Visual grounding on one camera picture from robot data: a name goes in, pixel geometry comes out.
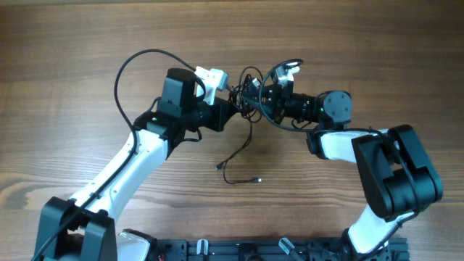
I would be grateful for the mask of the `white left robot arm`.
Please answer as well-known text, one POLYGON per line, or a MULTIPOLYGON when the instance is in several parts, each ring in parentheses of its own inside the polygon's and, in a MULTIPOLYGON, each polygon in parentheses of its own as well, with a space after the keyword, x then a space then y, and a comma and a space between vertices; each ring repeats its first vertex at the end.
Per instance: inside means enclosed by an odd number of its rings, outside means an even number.
POLYGON ((219 69, 171 68, 162 95, 130 124, 123 148, 84 188, 68 200, 51 198, 41 210, 34 260, 154 260, 157 240, 115 225, 126 204, 187 131, 221 131, 233 115, 228 101, 216 98, 228 85, 219 69))

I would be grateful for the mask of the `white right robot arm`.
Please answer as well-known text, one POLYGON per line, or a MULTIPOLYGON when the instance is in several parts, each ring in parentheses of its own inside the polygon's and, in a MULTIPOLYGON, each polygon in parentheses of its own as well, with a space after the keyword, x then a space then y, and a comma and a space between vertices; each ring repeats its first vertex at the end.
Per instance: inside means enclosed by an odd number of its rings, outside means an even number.
POLYGON ((291 130, 305 133, 310 153, 319 158, 356 164, 367 206, 344 232, 353 260, 384 250, 404 223, 443 197, 441 179, 413 127, 348 127, 352 97, 346 91, 308 96, 294 93, 291 84, 260 86, 257 108, 275 126, 285 117, 315 123, 291 130))

